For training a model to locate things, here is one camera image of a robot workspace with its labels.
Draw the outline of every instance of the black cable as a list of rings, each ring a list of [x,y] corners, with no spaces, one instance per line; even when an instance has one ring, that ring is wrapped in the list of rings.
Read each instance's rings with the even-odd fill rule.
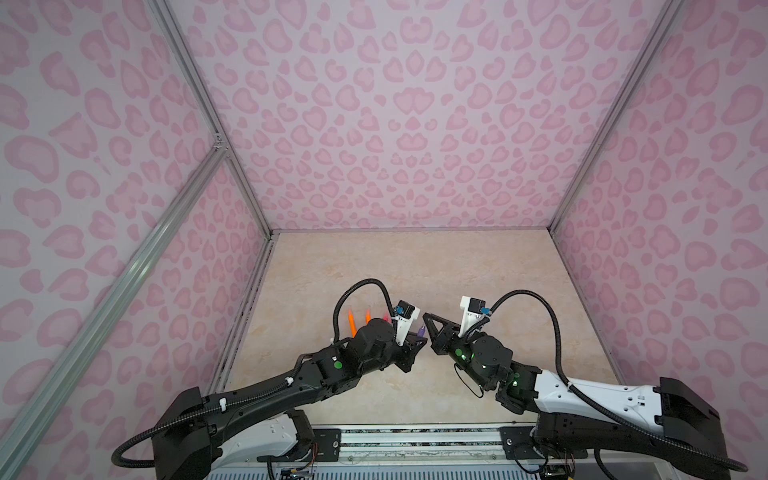
[[[266,474],[270,476],[270,480],[275,480],[275,472],[272,470],[272,455],[266,457]]]
[[[472,395],[476,396],[479,399],[485,396],[485,390],[482,387],[480,387],[480,395],[478,395],[477,393],[475,393],[475,390],[473,390],[471,386],[467,385],[467,382],[465,382],[462,376],[458,374],[458,365],[456,365],[455,363],[453,364],[453,370],[456,372],[456,376],[458,377],[458,379],[462,381],[462,383],[469,389],[470,392],[472,392]]]
[[[488,323],[490,321],[491,321],[491,319],[489,319],[488,317],[485,317],[484,319],[482,319],[479,322],[477,322],[475,325],[470,326],[467,329],[467,331],[464,332],[464,338],[466,339],[466,341],[469,342],[469,336],[472,335],[472,333],[475,330],[480,329],[483,325],[485,325],[486,323]]]
[[[290,371],[288,376],[295,377],[296,374],[299,372],[299,369],[301,368],[301,364],[304,361],[304,359],[310,356],[312,356],[311,353],[303,353],[302,355],[299,355],[299,358],[296,359],[296,365],[293,367],[293,370]],[[275,385],[274,387],[267,389],[264,392],[261,392],[255,396],[246,397],[244,399],[229,402],[227,403],[227,408],[261,400],[264,397],[274,395],[275,393],[278,393],[284,389],[287,389],[288,386],[289,384],[287,380],[283,380],[280,384]],[[219,412],[220,410],[221,410],[221,407],[219,405],[211,406],[211,407],[208,407],[207,409],[198,409],[198,410],[195,410],[194,412],[189,412],[189,413],[185,413],[184,415],[180,415],[168,422],[164,422],[164,423],[161,423],[160,425],[156,425],[151,429],[144,430],[142,433],[134,435],[133,437],[123,442],[122,445],[117,447],[114,450],[114,452],[112,452],[112,458],[111,458],[112,463],[122,468],[154,468],[154,460],[136,460],[133,458],[125,458],[123,454],[127,452],[128,449],[133,448],[134,446],[138,445],[144,440],[152,438],[153,436],[157,435],[160,432],[163,432],[168,429],[172,429],[176,425],[181,425],[182,423],[186,423],[186,422],[189,422],[190,420],[200,418],[201,416],[208,415],[209,413]]]
[[[581,399],[582,402],[586,403],[587,405],[597,410],[599,413],[605,415],[609,419],[613,420],[614,422],[618,423],[619,425],[625,426],[628,429],[634,430],[637,433],[645,435],[653,441],[664,443],[678,450],[686,452],[687,454],[706,458],[707,460],[715,463],[716,465],[728,468],[729,470],[734,470],[736,472],[746,472],[748,470],[746,465],[744,465],[741,462],[738,462],[737,460],[720,457],[719,455],[715,455],[713,453],[707,452],[706,450],[699,449],[698,447],[694,447],[688,444],[683,444],[676,440],[668,439],[665,436],[658,435],[653,432],[649,432],[643,427],[639,425],[635,425],[629,420],[626,420],[624,417],[616,415],[611,410],[606,409],[599,403],[595,402],[593,399],[589,398],[586,394],[584,394],[581,390],[579,390],[578,387],[571,384],[571,380],[569,380],[568,377],[565,375],[565,372],[563,372],[563,365],[562,365],[563,354],[562,354],[562,344],[560,339],[560,325],[558,323],[558,317],[554,314],[554,310],[549,305],[547,300],[544,299],[544,297],[530,290],[512,290],[511,292],[506,293],[504,296],[498,299],[496,303],[493,304],[493,306],[491,307],[491,313],[495,312],[496,309],[499,308],[500,305],[504,301],[506,301],[508,298],[515,295],[521,295],[521,294],[534,297],[536,300],[541,302],[544,305],[544,307],[547,309],[547,312],[549,312],[549,316],[552,320],[552,329],[554,330],[554,367],[557,370],[557,374],[558,374],[558,377],[560,377],[560,380],[562,380],[562,382],[566,386],[568,386],[568,390],[573,392],[579,399]]]
[[[347,289],[346,292],[339,298],[339,301],[336,302],[336,307],[333,309],[333,342],[339,341],[339,313],[341,313],[341,307],[344,305],[344,302],[346,302],[346,299],[349,298],[352,293],[359,289],[361,286],[365,285],[376,285],[378,288],[381,289],[382,293],[384,294],[384,301],[386,302],[386,309],[389,313],[389,318],[392,319],[392,328],[395,329],[395,334],[397,334],[397,319],[395,318],[395,310],[392,308],[392,301],[389,299],[389,292],[387,291],[384,284],[381,282],[381,280],[377,280],[375,278],[366,278],[365,280],[360,280],[358,283],[355,283],[352,285],[349,289]]]
[[[520,442],[520,443],[515,443],[515,444],[512,446],[512,458],[515,460],[515,463],[516,463],[516,464],[518,464],[518,467],[520,467],[520,469],[521,469],[523,472],[525,472],[525,473],[527,473],[527,474],[529,474],[529,475],[536,475],[536,474],[538,474],[538,473],[542,473],[542,472],[544,471],[544,467],[545,467],[545,466],[547,466],[547,464],[549,463],[549,457],[545,456],[545,457],[544,457],[544,463],[542,463],[541,465],[539,465],[537,469],[535,469],[535,470],[528,470],[528,469],[527,469],[526,467],[524,467],[524,466],[523,466],[523,465],[520,463],[520,461],[518,460],[517,449],[518,449],[518,447],[519,447],[520,445],[527,445],[527,444],[526,444],[526,443],[524,443],[524,442]]]
[[[331,346],[341,346],[341,345],[344,345],[345,343],[349,343],[350,341],[352,341],[352,337],[348,336],[346,338],[339,340],[338,342],[331,343]]]
[[[614,477],[614,474],[612,474],[611,471],[608,470],[608,468],[603,463],[603,459],[600,458],[600,449],[594,450],[594,460],[598,463],[600,470],[602,470],[605,476],[608,477],[608,480],[619,480],[618,478]]]

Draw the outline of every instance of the metal bracket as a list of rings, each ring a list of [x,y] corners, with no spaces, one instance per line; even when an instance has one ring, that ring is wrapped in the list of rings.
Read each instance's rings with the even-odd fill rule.
[[[544,460],[531,447],[531,426],[501,427],[498,430],[502,436],[502,447],[507,460]],[[572,452],[575,458],[587,458],[586,450]]]
[[[226,148],[227,150],[229,150],[229,147],[225,146],[225,140],[224,140],[224,136],[222,134],[214,134],[214,145],[213,145],[213,147],[216,150],[219,150],[221,148]]]
[[[338,462],[341,450],[340,429],[313,429],[315,443],[317,443],[317,456],[315,462]]]

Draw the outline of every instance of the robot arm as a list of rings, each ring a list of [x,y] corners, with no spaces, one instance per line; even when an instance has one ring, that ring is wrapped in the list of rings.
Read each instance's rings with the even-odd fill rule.
[[[486,309],[482,300],[462,298],[461,325],[431,313],[423,318],[435,353],[450,356],[485,391],[497,390],[496,400],[511,412],[539,414],[534,449],[555,458],[578,457],[586,449],[642,453],[705,480],[727,480],[729,469],[746,471],[727,458],[717,411],[681,381],[617,386],[565,377],[557,318],[538,294],[532,296],[552,316],[558,372],[514,361],[510,349],[481,331],[503,300]]]
[[[380,318],[371,319],[354,338],[301,355],[288,372],[242,389],[206,397],[197,387],[185,390],[154,428],[115,449],[112,462],[125,468],[155,468],[158,480],[202,480],[213,462],[218,460],[220,465],[225,460],[225,451],[233,461],[242,453],[233,447],[242,435],[259,438],[258,452],[248,452],[257,453],[257,460],[303,458],[312,443],[312,428],[302,412],[291,409],[352,389],[363,375],[393,363],[410,372],[416,354],[426,344],[426,338],[408,332],[419,310],[403,301],[393,309],[386,289],[381,287],[395,326]],[[273,418],[286,411],[287,415]],[[123,457],[146,439],[152,439],[154,460]]]

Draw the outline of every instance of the vent grille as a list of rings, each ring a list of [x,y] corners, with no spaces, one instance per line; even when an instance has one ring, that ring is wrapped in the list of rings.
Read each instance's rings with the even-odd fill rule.
[[[265,467],[226,468],[215,472],[208,480],[266,480]],[[460,465],[437,466],[349,466],[318,467],[314,480],[538,480],[518,467],[507,465],[463,467]]]

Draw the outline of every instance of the beige marble surface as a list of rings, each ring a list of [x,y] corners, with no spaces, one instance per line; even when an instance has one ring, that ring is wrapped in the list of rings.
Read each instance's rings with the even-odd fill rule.
[[[509,290],[534,290],[558,314],[566,374],[616,383],[546,230],[283,233],[228,389],[285,372],[300,353],[327,346],[336,301],[370,276],[384,282],[393,304],[406,300],[457,323],[462,295],[490,306]],[[366,309],[373,316],[386,311],[379,289],[364,286],[343,307],[342,338],[350,333],[348,308],[358,325],[365,322]],[[412,330],[421,324],[414,323]],[[535,299],[507,300],[485,331],[512,349],[515,360],[554,370],[551,321]],[[435,355],[428,344],[410,373],[390,366],[364,376],[355,389],[302,408],[315,425],[535,420],[533,414],[513,415],[494,394],[475,398],[456,377],[451,360]]]

